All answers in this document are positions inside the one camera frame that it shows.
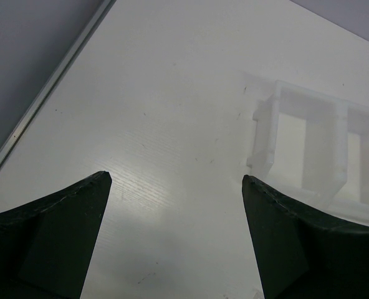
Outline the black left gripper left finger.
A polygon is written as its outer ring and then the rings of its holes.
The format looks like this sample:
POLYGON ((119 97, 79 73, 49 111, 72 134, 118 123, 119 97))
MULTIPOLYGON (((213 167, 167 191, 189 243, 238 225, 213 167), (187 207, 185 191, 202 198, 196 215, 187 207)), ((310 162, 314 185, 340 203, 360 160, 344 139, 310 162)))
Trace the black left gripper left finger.
POLYGON ((0 298, 80 298, 111 185, 99 171, 0 213, 0 298))

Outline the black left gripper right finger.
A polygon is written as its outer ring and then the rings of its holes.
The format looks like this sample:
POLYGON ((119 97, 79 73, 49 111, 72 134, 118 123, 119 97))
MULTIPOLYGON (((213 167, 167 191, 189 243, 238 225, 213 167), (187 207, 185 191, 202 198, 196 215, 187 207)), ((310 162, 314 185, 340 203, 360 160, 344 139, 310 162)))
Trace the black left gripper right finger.
POLYGON ((242 197, 266 298, 369 298, 369 226, 246 175, 242 197))

